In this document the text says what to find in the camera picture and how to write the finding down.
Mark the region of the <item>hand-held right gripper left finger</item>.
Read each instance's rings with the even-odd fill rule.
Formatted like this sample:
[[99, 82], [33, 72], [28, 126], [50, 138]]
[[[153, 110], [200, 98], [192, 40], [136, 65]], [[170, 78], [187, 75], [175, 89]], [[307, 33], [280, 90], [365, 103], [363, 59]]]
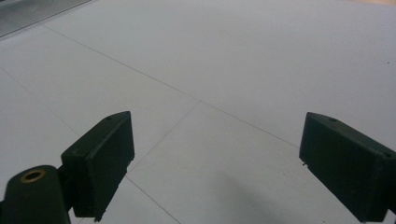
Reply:
[[132, 116], [110, 115], [62, 154], [64, 173], [72, 178], [76, 217], [99, 221], [134, 159]]

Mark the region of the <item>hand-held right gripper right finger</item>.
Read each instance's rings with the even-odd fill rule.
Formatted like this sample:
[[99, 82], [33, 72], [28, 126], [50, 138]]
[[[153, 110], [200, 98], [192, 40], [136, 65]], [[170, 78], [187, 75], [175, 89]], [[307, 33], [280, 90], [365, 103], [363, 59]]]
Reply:
[[305, 116], [299, 158], [360, 222], [396, 214], [396, 152], [338, 119]]

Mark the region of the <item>grey ribbed panel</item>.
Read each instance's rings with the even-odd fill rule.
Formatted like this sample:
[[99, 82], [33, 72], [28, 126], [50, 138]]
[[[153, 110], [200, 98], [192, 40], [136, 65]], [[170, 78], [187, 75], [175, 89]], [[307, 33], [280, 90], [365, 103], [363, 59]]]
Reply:
[[0, 0], [0, 38], [91, 0]]

